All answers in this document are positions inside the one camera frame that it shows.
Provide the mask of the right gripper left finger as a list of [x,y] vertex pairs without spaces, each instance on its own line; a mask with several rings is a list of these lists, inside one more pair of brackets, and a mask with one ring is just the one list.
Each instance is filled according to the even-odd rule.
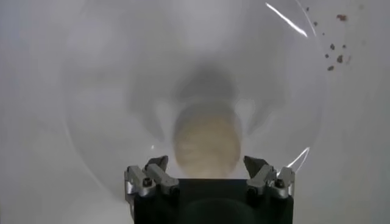
[[153,197],[157,191],[163,195],[177,196],[180,192],[179,180],[166,173],[169,157],[167,155],[151,158],[143,169],[129,166],[124,171],[124,195],[126,201],[136,196]]

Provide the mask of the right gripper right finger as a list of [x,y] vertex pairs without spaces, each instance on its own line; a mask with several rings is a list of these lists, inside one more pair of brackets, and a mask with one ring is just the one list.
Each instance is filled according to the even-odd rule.
[[255,191],[256,196],[262,196],[269,191],[272,197],[287,199],[294,196],[295,172],[290,167],[282,167],[277,171],[266,160],[244,156],[244,165],[249,174],[247,187]]

